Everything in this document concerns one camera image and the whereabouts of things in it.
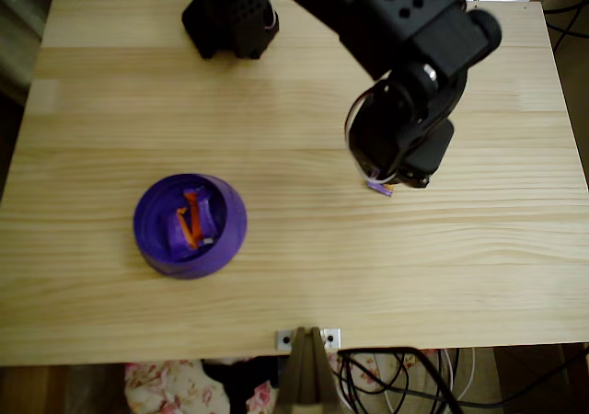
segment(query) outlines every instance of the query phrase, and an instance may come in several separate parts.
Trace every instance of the purple object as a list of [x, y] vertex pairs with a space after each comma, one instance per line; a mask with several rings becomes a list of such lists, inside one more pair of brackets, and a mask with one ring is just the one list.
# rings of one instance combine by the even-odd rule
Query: purple object
[[377, 182], [368, 182], [368, 187], [372, 190], [376, 190], [378, 193], [382, 193], [386, 196], [393, 196], [393, 192], [386, 187], [383, 187], [382, 184], [378, 184]]
[[[218, 237], [178, 259], [168, 240], [168, 219], [187, 206], [184, 190], [202, 187], [210, 192], [208, 202]], [[201, 278], [223, 268], [239, 251], [247, 225], [246, 207], [237, 192], [219, 178], [196, 174], [158, 181], [141, 198], [133, 218], [135, 240], [144, 259], [160, 273], [178, 279]]]

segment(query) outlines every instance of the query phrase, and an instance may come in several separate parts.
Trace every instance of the wood grain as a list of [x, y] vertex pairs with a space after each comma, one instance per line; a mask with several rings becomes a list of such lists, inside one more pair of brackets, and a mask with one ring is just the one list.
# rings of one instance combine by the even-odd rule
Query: wood grain
[[[367, 190], [342, 140], [371, 85], [292, 2], [259, 61], [206, 62], [186, 0], [55, 0], [0, 209], [0, 363], [273, 353], [276, 330], [343, 346], [589, 339], [589, 201], [539, 4], [488, 3], [502, 47], [469, 75], [427, 190]], [[236, 258], [162, 277], [133, 241], [144, 191], [231, 183]]]

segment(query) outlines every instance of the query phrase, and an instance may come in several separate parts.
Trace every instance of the cloth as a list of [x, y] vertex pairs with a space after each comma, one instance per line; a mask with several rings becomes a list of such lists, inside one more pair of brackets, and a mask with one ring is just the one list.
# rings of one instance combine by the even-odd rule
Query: cloth
[[[390, 355], [380, 356], [380, 365], [376, 363], [374, 354], [357, 354], [354, 359], [379, 377], [384, 374], [381, 374], [383, 370], [379, 366], [388, 370], [398, 367], [397, 360]], [[219, 362], [237, 361], [243, 359], [222, 359]], [[339, 356], [328, 354], [328, 361], [331, 370], [337, 373], [341, 367]], [[415, 363], [414, 357], [405, 358], [407, 368]], [[378, 388], [376, 382], [355, 366], [352, 366], [352, 376], [362, 389]], [[335, 374], [334, 381], [340, 391]], [[200, 360], [129, 363], [125, 372], [125, 396], [133, 414], [229, 414], [230, 410], [223, 384], [204, 372]], [[270, 381], [256, 386], [253, 397], [246, 402], [246, 412], [273, 413], [277, 396], [278, 390], [271, 386]]]

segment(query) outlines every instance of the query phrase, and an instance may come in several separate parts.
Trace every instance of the metal bracket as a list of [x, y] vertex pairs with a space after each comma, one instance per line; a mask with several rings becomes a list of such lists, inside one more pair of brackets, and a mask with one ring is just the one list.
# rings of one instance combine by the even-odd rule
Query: metal bracket
[[[290, 329], [276, 331], [276, 350], [291, 351], [295, 333], [295, 330]], [[341, 330], [339, 328], [322, 328], [319, 333], [326, 350], [338, 350], [341, 348]]]

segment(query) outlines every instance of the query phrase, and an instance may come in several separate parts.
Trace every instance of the black mount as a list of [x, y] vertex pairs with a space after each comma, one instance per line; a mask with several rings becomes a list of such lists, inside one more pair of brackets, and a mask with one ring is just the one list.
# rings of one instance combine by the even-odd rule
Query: black mount
[[192, 0], [182, 23], [202, 58], [231, 50], [258, 59], [279, 29], [270, 0]]
[[[466, 12], [465, 0], [295, 1], [335, 30], [379, 80], [350, 129], [360, 167], [391, 183], [427, 186], [454, 133], [448, 115], [468, 68], [501, 43], [497, 20]], [[278, 31], [269, 0], [194, 0], [182, 21], [203, 58], [219, 49], [260, 58]]]

